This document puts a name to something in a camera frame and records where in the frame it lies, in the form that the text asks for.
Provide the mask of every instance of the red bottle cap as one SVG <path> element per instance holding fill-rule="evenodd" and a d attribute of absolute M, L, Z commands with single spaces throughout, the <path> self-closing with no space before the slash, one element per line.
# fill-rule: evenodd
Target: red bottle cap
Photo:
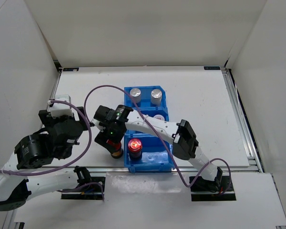
<path fill-rule="evenodd" d="M 128 149 L 132 153 L 140 152 L 142 150 L 142 142 L 137 138 L 133 138 L 128 142 Z"/>

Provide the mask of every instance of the purple cable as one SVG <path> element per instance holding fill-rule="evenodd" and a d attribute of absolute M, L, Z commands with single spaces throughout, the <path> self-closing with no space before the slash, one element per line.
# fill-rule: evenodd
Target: purple cable
<path fill-rule="evenodd" d="M 182 173 L 181 173 L 181 171 L 180 171 L 180 169 L 179 169 L 179 167 L 178 167 L 178 165 L 177 165 L 177 163 L 176 163 L 176 161 L 175 161 L 175 159 L 174 159 L 174 157 L 173 157 L 173 155 L 172 155 L 170 149 L 167 147 L 167 145 L 165 144 L 165 142 L 164 142 L 164 140 L 162 139 L 162 137 L 158 134 L 158 132 L 156 131 L 156 129 L 153 127 L 153 125 L 151 125 L 151 123 L 150 123 L 147 119 L 144 118 L 144 115 L 142 114 L 140 108 L 138 107 L 138 105 L 137 105 L 137 103 L 135 102 L 135 100 L 129 95 L 129 93 L 126 92 L 125 90 L 123 90 L 123 89 L 117 87 L 117 86 L 113 86 L 113 85 L 101 85 L 101 86 L 97 86 L 97 87 L 93 88 L 93 89 L 87 94 L 87 96 L 86 96 L 86 98 L 85 98 L 85 102 L 84 102 L 84 112 L 85 112 L 85 114 L 86 114 L 87 120 L 89 120 L 88 115 L 87 115 L 87 110 L 86 110 L 86 105 L 87 105 L 88 97 L 90 96 L 90 94 L 91 94 L 92 92 L 94 92 L 96 89 L 101 88 L 101 87 L 112 87 L 112 88 L 118 89 L 118 90 L 120 90 L 121 92 L 125 93 L 125 94 L 131 99 L 132 103 L 133 103 L 134 106 L 137 108 L 137 111 L 138 111 L 139 115 L 141 116 L 141 118 L 142 118 L 143 120 L 145 120 L 145 122 L 146 122 L 146 123 L 149 125 L 149 127 L 154 131 L 154 133 L 157 135 L 157 137 L 161 140 L 161 142 L 162 142 L 163 146 L 165 147 L 165 150 L 167 151 L 168 155 L 170 156 L 170 158 L 171 158 L 171 160 L 172 160 L 172 162 L 173 162 L 173 164 L 174 164 L 174 166 L 175 166 L 175 168 L 176 168 L 176 170 L 177 170 L 177 172 L 178 172 L 178 174 L 179 174 L 179 176 L 180 176 L 180 178 L 181 178 L 183 184 L 184 184 L 186 187 L 191 187 L 191 186 L 196 182 L 196 180 L 198 179 L 198 177 L 199 177 L 199 175 L 202 173 L 202 171 L 203 171 L 211 162 L 216 161 L 216 160 L 219 160 L 219 161 L 224 162 L 224 163 L 227 165 L 227 168 L 228 168 L 228 171 L 229 171 L 229 177 L 230 177 L 230 179 L 229 179 L 229 184 L 228 184 L 227 188 L 226 188 L 221 194 L 219 194 L 219 196 L 222 195 L 222 194 L 224 194 L 224 193 L 230 188 L 230 185 L 231 185 L 231 169 L 230 169 L 230 166 L 228 165 L 228 163 L 227 163 L 225 160 L 221 159 L 221 158 L 214 158 L 214 159 L 210 160 L 210 162 L 209 162 L 208 164 L 205 164 L 205 165 L 198 171 L 198 173 L 197 173 L 197 175 L 195 176 L 194 180 L 188 185 L 188 184 L 186 183 L 184 177 L 182 176 Z"/>
<path fill-rule="evenodd" d="M 101 194 L 102 194 L 102 198 L 103 198 L 103 201 L 105 200 L 105 197 L 104 197 L 104 189 L 103 189 L 103 186 L 98 183 L 98 182 L 90 182 L 90 183 L 87 183 L 87 184 L 84 184 L 82 186 L 79 186 L 79 187 L 76 187 L 76 188 L 72 188 L 72 189 L 63 189 L 63 190 L 57 190 L 58 192 L 61 192 L 61 193 L 68 193 L 68 192 L 78 192 L 78 191 L 81 191 L 81 189 L 83 187 L 86 187 L 86 186 L 90 186 L 90 185 L 98 185 L 100 186 L 101 188 Z"/>
<path fill-rule="evenodd" d="M 8 171 L 8 170 L 0 170 L 0 173 L 9 174 L 9 175 L 16 175 L 16 176 L 25 176 L 25 177 L 44 175 L 44 174 L 56 172 L 58 170 L 61 170 L 63 168 L 66 168 L 66 167 L 72 165 L 73 163 L 77 162 L 79 159 L 81 159 L 87 153 L 88 149 L 90 148 L 91 142 L 92 142 L 92 132 L 91 132 L 91 128 L 90 128 L 89 122 L 87 121 L 85 115 L 76 106 L 74 106 L 73 104 L 68 103 L 66 101 L 51 100 L 51 102 L 53 104 L 65 104 L 65 105 L 68 105 L 68 106 L 72 107 L 74 110 L 76 110 L 77 113 L 83 118 L 83 120 L 85 121 L 85 124 L 87 125 L 88 132 L 89 132 L 89 141 L 88 141 L 88 144 L 87 144 L 87 147 L 85 148 L 85 150 L 82 152 L 82 154 L 80 154 L 77 158 L 75 158 L 71 162 L 69 162 L 69 163 L 67 163 L 67 164 L 65 164 L 63 166 L 47 170 L 47 171 L 37 172 L 37 173 L 21 173 L 21 172 L 14 172 L 14 171 Z"/>

